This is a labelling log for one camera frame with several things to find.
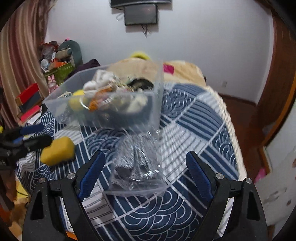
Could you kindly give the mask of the clear plastic storage box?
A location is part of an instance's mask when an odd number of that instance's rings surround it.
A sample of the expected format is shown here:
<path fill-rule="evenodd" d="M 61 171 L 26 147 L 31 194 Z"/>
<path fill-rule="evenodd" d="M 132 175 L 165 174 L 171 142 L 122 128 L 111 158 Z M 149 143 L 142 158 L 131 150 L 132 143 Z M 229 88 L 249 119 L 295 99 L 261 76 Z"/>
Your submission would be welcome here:
<path fill-rule="evenodd" d="M 159 129 L 163 78 L 157 77 L 153 90 L 133 91 L 128 84 L 136 77 L 118 77 L 114 81 L 118 89 L 99 93 L 85 93 L 89 97 L 89 109 L 73 111 L 69 106 L 72 94 L 90 81 L 97 70 L 107 70 L 106 66 L 94 67 L 75 73 L 53 91 L 43 103 L 60 124 L 72 126 L 95 126 L 98 128 L 126 129 L 136 133 Z"/>

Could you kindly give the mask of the white soft cloth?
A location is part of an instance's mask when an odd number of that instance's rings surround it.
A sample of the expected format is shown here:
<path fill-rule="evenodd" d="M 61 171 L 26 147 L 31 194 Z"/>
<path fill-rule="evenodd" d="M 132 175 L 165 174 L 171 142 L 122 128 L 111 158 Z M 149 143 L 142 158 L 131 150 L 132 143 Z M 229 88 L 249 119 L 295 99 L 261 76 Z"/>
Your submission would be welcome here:
<path fill-rule="evenodd" d="M 113 72 L 97 70 L 92 79 L 83 85 L 83 91 L 84 93 L 97 92 L 101 88 L 109 85 L 113 80 L 116 80 L 116 76 Z"/>

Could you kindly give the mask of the yellow ball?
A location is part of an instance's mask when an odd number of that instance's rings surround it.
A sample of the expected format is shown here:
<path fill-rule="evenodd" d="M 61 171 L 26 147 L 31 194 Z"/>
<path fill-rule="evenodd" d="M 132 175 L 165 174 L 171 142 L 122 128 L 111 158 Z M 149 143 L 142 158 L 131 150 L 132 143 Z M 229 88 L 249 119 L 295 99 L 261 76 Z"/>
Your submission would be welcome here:
<path fill-rule="evenodd" d="M 81 111 L 89 109 L 89 97 L 85 96 L 82 89 L 75 91 L 69 100 L 69 106 L 73 111 Z"/>

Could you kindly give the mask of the grey plush toy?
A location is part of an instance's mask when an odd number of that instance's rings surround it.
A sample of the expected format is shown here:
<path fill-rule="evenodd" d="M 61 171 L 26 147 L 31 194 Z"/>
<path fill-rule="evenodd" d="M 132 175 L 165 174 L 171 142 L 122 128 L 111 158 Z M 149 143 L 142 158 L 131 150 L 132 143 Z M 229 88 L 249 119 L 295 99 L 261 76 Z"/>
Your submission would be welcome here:
<path fill-rule="evenodd" d="M 69 60 L 74 68 L 83 64 L 80 46 L 73 40 L 67 40 L 61 43 L 55 58 L 59 60 Z"/>

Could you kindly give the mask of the red box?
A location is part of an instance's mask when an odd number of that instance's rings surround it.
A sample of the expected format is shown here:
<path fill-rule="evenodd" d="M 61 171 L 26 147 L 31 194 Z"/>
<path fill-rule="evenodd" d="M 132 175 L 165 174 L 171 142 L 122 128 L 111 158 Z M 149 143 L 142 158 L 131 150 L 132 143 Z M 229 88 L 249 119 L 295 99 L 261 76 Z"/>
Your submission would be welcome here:
<path fill-rule="evenodd" d="M 23 92 L 21 92 L 16 98 L 17 106 L 25 104 L 35 93 L 39 91 L 39 86 L 37 83 L 31 84 Z"/>

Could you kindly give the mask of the yellow sponge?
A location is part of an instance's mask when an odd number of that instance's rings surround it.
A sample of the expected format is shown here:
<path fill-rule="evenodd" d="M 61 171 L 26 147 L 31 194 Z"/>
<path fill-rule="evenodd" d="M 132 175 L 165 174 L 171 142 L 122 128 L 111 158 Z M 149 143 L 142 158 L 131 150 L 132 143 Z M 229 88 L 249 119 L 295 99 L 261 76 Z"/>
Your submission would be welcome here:
<path fill-rule="evenodd" d="M 42 150 L 40 162 L 47 166 L 56 166 L 74 157 L 74 142 L 69 137 L 61 137 L 53 140 L 50 146 Z"/>

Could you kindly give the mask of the pink rabbit toy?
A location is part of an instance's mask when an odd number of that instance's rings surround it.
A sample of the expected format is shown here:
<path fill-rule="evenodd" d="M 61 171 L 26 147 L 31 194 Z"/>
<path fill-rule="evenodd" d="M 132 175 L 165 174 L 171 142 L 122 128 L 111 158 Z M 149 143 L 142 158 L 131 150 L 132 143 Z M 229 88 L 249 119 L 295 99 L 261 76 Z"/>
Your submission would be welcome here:
<path fill-rule="evenodd" d="M 48 76 L 48 89 L 49 89 L 49 94 L 51 94 L 53 91 L 55 91 L 59 85 L 57 84 L 55 80 L 55 75 Z"/>

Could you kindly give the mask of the wooden door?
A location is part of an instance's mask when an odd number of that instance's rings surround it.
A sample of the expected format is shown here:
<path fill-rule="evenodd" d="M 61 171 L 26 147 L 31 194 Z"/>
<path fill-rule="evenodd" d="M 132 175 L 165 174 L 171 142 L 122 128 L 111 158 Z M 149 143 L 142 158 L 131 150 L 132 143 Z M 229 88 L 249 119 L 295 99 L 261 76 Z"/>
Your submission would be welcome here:
<path fill-rule="evenodd" d="M 295 35 L 276 13 L 273 36 L 271 65 L 257 106 L 260 126 L 272 125 L 262 147 L 269 145 L 281 129 L 295 100 Z"/>

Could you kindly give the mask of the blue patterned tablecloth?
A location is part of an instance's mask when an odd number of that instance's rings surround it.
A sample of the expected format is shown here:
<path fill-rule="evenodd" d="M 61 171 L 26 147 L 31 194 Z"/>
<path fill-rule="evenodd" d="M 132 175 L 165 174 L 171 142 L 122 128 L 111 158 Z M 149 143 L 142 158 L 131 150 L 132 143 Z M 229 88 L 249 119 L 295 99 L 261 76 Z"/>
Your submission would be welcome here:
<path fill-rule="evenodd" d="M 228 179 L 247 176 L 226 105 L 210 87 L 166 85 L 158 135 L 66 126 L 50 112 L 40 122 L 52 138 L 71 138 L 75 157 L 50 167 L 34 151 L 18 161 L 16 176 L 32 194 L 41 178 L 62 179 L 102 151 L 105 166 L 83 206 L 103 240 L 193 237 L 208 203 L 187 168 L 190 151 Z"/>

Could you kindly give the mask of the striped red beige curtain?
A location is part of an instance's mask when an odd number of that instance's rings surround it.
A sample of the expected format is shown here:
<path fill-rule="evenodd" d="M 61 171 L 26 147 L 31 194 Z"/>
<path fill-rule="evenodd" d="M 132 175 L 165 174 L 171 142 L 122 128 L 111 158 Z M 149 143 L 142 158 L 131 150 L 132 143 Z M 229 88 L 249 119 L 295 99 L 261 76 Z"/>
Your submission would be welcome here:
<path fill-rule="evenodd" d="M 19 107 L 16 97 L 37 83 L 41 97 L 48 85 L 40 67 L 39 46 L 44 43 L 49 12 L 55 1 L 24 1 L 1 30 L 1 88 L 4 99 L 1 116 L 8 128 L 17 126 Z"/>

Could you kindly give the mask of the yellow fuzzy pillow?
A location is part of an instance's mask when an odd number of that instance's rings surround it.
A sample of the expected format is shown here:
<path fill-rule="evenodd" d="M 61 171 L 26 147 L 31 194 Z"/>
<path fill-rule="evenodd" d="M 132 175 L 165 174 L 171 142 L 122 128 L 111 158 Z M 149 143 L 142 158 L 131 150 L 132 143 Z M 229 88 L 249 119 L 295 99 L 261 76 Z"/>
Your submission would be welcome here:
<path fill-rule="evenodd" d="M 139 58 L 142 60 L 150 60 L 151 58 L 143 51 L 135 51 L 130 55 L 130 58 Z"/>

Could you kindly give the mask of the small black wall monitor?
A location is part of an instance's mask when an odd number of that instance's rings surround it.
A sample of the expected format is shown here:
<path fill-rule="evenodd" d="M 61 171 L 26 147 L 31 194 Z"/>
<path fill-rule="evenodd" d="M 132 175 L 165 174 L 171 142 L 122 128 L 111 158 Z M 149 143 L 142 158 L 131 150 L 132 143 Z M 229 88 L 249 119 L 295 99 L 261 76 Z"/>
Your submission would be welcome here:
<path fill-rule="evenodd" d="M 135 4 L 124 7 L 125 25 L 156 25 L 158 6 L 156 4 Z"/>

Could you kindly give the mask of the clear bag with dark item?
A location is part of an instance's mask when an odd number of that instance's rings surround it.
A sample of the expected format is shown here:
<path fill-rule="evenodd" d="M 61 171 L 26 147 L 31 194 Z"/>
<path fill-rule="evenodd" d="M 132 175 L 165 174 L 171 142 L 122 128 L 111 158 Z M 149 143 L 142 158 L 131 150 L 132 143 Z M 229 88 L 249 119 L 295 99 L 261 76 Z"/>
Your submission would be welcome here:
<path fill-rule="evenodd" d="M 126 134 L 115 149 L 110 169 L 107 195 L 163 195 L 168 185 L 159 152 L 159 131 Z"/>

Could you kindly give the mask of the beige patchwork blanket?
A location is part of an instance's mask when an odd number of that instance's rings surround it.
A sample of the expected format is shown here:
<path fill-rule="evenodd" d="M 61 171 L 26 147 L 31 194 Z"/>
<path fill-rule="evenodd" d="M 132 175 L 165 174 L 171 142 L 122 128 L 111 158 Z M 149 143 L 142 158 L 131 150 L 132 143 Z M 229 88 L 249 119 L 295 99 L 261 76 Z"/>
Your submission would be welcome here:
<path fill-rule="evenodd" d="M 195 64 L 184 60 L 162 63 L 140 58 L 127 58 L 110 64 L 107 70 L 118 77 L 143 77 L 152 82 L 156 81 L 157 77 L 160 77 L 165 82 L 207 86 L 201 69 Z"/>

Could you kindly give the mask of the dark purple clothing pile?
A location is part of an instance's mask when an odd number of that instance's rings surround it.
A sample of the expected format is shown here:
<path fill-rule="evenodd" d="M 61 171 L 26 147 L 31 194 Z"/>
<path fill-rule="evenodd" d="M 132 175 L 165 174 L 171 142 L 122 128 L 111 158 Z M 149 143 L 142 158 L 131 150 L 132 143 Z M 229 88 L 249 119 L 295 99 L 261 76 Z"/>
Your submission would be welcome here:
<path fill-rule="evenodd" d="M 75 70 L 73 70 L 69 75 L 74 75 L 77 72 L 80 72 L 82 70 L 86 70 L 86 69 L 90 69 L 90 68 L 94 68 L 94 67 L 98 67 L 100 66 L 100 63 L 98 62 L 97 59 L 91 59 L 90 61 L 88 61 L 85 64 L 79 65 Z"/>

